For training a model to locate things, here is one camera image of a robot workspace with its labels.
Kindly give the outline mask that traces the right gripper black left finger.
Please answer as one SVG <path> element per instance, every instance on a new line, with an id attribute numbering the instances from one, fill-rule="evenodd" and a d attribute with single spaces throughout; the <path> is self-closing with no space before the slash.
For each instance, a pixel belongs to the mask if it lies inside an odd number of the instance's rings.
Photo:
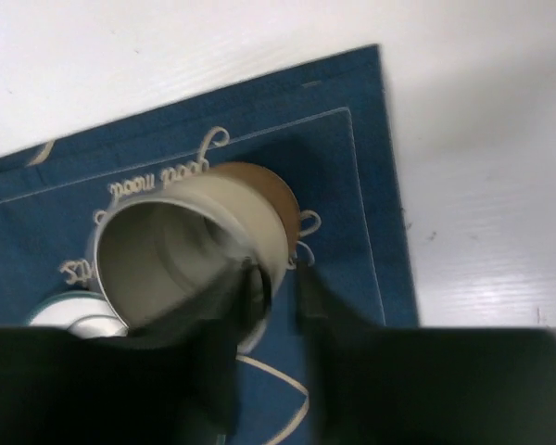
<path id="1" fill-rule="evenodd" d="M 227 266 L 124 337 L 0 327 L 0 444 L 215 444 L 238 418 L 236 353 L 259 267 Z"/>

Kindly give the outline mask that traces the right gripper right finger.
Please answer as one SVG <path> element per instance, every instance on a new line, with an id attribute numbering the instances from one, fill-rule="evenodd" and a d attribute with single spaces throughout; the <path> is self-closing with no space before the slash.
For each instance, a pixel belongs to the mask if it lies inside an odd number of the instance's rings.
<path id="1" fill-rule="evenodd" d="M 556 329 L 374 324 L 299 264 L 315 444 L 556 444 Z"/>

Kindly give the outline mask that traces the white round plate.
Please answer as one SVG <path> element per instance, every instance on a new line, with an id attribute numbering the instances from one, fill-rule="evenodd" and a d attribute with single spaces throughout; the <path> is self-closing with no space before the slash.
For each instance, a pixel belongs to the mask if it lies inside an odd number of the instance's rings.
<path id="1" fill-rule="evenodd" d="M 60 328 L 80 338 L 127 334 L 127 327 L 105 298 L 86 290 L 67 291 L 47 299 L 32 311 L 26 325 Z"/>

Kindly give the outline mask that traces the metal cup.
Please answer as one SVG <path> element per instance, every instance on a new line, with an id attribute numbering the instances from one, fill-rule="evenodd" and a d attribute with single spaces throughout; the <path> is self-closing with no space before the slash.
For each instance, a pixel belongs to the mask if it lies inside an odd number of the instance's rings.
<path id="1" fill-rule="evenodd" d="M 128 328 L 192 299 L 232 261 L 253 260 L 274 296 L 299 230 L 297 199 L 280 176 L 225 162 L 110 205 L 89 241 L 89 287 Z"/>

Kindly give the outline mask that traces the dark blue cloth placemat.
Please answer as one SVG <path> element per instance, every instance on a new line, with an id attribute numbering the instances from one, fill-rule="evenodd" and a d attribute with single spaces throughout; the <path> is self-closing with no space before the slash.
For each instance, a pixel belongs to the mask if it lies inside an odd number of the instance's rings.
<path id="1" fill-rule="evenodd" d="M 280 176 L 300 230 L 276 295 L 257 265 L 236 353 L 236 430 L 215 444 L 315 444 L 298 265 L 374 324 L 418 324 L 375 45 L 0 157 L 0 327 L 41 327 L 26 325 L 32 311 L 67 291 L 102 295 L 89 287 L 87 252 L 109 206 L 225 162 Z"/>

